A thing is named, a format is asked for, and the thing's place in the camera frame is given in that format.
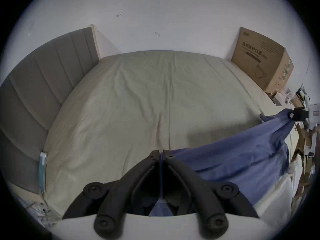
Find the upholstered headboard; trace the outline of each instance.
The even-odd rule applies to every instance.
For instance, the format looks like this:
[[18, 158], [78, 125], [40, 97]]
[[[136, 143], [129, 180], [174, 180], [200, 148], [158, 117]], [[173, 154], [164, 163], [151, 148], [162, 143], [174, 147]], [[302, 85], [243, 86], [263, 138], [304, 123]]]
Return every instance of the upholstered headboard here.
[[24, 58], [0, 87], [4, 178], [38, 193], [38, 163], [63, 102], [98, 63], [91, 27], [55, 38]]

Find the cardboard box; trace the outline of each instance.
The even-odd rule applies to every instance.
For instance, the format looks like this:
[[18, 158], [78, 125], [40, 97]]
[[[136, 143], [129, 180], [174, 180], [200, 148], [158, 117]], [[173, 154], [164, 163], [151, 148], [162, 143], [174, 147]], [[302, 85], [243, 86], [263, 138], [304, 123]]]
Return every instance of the cardboard box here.
[[281, 92], [294, 69], [283, 46], [243, 27], [231, 61], [270, 94]]
[[292, 100], [290, 100], [290, 102], [296, 107], [296, 108], [304, 108], [303, 103], [301, 102], [301, 100], [299, 99], [298, 95], [295, 94], [294, 97], [292, 98]]

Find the blue cloth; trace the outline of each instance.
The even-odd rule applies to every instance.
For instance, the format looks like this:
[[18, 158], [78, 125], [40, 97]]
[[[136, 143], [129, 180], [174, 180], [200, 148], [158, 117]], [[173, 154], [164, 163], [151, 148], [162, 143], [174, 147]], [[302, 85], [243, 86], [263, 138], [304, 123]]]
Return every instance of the blue cloth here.
[[172, 150], [171, 154], [204, 180], [237, 184], [254, 205], [288, 170], [285, 138], [295, 123], [288, 118], [290, 111], [284, 109], [274, 116], [261, 114], [264, 123], [260, 125], [205, 146]]

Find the beige bed sheet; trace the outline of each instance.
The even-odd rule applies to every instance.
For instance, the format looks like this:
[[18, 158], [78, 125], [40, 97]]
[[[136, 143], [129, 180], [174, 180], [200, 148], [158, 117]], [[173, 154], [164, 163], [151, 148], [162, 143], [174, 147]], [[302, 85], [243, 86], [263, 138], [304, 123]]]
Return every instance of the beige bed sheet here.
[[[63, 215], [86, 184], [120, 179], [152, 150], [205, 145], [259, 124], [262, 112], [280, 110], [220, 58], [180, 51], [102, 58], [49, 131], [44, 198]], [[290, 152], [297, 139], [291, 133]]]

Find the black plastic bracket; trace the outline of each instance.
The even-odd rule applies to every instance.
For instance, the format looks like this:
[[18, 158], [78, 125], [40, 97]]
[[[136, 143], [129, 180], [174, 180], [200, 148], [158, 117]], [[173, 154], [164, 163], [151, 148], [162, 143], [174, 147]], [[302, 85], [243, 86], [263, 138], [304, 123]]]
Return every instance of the black plastic bracket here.
[[155, 169], [160, 154], [154, 150], [151, 154], [129, 170], [109, 191], [103, 200], [94, 221], [94, 230], [102, 238], [115, 238], [120, 234], [120, 226], [127, 201], [145, 174]]
[[124, 213], [149, 215], [160, 193], [174, 215], [198, 213], [200, 232], [206, 238], [219, 238], [228, 229], [225, 213], [258, 218], [246, 197], [231, 182], [203, 180], [169, 150], [154, 150], [120, 180], [86, 185], [69, 206], [63, 219], [97, 214], [94, 230], [105, 239], [121, 235]]
[[163, 162], [175, 174], [179, 175], [192, 195], [201, 221], [202, 234], [218, 238], [228, 229], [225, 211], [209, 185], [183, 162], [174, 158], [169, 150], [163, 151]]

